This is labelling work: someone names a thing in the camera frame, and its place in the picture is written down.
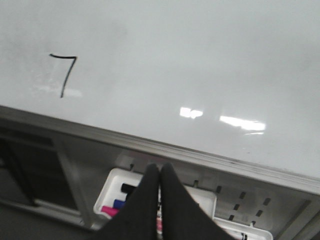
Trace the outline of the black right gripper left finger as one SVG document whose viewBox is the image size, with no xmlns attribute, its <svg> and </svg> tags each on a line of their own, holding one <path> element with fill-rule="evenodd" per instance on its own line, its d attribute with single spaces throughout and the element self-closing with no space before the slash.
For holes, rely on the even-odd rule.
<svg viewBox="0 0 320 240">
<path fill-rule="evenodd" d="M 124 207 L 92 236 L 93 240 L 156 240 L 160 172 L 147 166 Z"/>
</svg>

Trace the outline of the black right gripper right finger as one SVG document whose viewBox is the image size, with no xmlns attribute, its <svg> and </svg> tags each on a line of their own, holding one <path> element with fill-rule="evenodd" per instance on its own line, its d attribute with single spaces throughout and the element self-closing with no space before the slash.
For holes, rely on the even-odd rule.
<svg viewBox="0 0 320 240">
<path fill-rule="evenodd" d="M 173 166 L 160 171 L 162 236 L 165 240 L 232 240 L 198 206 L 179 180 Z"/>
</svg>

